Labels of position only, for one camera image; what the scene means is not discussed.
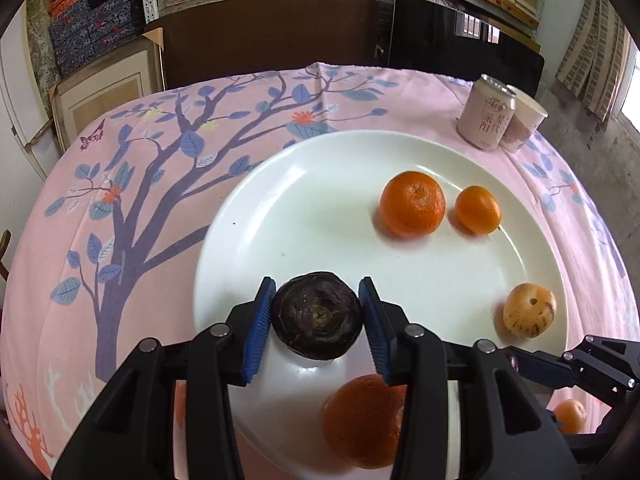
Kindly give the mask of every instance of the red flower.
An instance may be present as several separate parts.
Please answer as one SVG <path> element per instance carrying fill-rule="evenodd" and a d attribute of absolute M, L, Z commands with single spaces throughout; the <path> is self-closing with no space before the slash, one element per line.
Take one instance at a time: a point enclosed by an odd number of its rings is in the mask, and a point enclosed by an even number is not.
<path fill-rule="evenodd" d="M 302 124 L 302 126 L 307 126 L 314 122 L 314 115 L 311 112 L 295 112 L 291 118 L 293 122 Z"/>
<path fill-rule="evenodd" d="M 102 198 L 103 204 L 113 204 L 117 197 L 120 196 L 120 186 L 116 184 L 110 190 L 107 191 L 106 195 Z"/>

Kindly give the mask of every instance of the floor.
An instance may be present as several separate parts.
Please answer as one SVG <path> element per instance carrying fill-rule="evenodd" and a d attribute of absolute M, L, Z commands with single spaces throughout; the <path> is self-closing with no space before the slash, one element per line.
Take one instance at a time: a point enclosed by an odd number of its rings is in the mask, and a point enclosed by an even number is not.
<path fill-rule="evenodd" d="M 640 139 L 615 119 L 609 121 L 606 131 L 596 133 L 580 104 L 557 86 L 545 91 L 541 103 L 549 117 L 540 132 L 593 198 L 620 249 L 636 298 L 640 298 Z"/>

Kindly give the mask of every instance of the picture frame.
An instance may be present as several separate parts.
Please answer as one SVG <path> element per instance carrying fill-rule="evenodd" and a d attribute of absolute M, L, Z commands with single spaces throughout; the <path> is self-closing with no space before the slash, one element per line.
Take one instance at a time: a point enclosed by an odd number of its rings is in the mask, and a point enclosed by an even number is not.
<path fill-rule="evenodd" d="M 60 150 L 104 113 L 164 90 L 161 47 L 145 36 L 100 56 L 50 91 Z"/>

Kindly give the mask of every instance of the pink tablecloth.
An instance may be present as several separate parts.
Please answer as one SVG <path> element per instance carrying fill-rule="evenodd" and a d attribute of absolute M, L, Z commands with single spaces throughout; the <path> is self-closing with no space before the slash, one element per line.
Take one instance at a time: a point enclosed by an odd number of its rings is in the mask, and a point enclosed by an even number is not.
<path fill-rule="evenodd" d="M 620 254 L 593 202 L 536 134 L 484 153 L 455 131 L 470 83 L 317 64 L 195 84 L 130 102 L 91 124 L 54 168 L 11 269 L 2 378 L 16 438 L 42 471 L 136 343 L 194 336 L 199 246 L 224 197 L 257 164 L 336 130 L 396 130 L 478 162 L 531 211 L 566 287 L 569 337 L 640 338 Z M 594 430 L 606 407 L 580 392 Z M 243 447 L 248 460 L 260 460 Z M 265 470 L 248 466 L 250 479 Z"/>

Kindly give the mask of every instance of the silver rivet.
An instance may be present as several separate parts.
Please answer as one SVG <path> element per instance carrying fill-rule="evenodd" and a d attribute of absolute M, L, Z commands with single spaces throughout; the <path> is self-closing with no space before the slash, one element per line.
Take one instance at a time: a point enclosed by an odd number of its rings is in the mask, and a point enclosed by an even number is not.
<path fill-rule="evenodd" d="M 216 323 L 209 329 L 209 333 L 215 337 L 224 337 L 229 333 L 229 325 L 226 323 Z"/>
<path fill-rule="evenodd" d="M 138 348 L 140 348 L 141 352 L 153 352 L 157 346 L 158 341 L 156 341 L 152 337 L 147 337 L 146 339 L 140 341 L 140 345 L 138 346 Z"/>
<path fill-rule="evenodd" d="M 479 339 L 476 342 L 476 346 L 478 346 L 478 350 L 484 352 L 485 354 L 491 354 L 495 352 L 495 344 L 493 341 L 489 341 L 488 339 Z"/>
<path fill-rule="evenodd" d="M 409 323 L 404 327 L 404 333 L 409 337 L 422 337 L 424 335 L 424 328 L 415 323 Z"/>

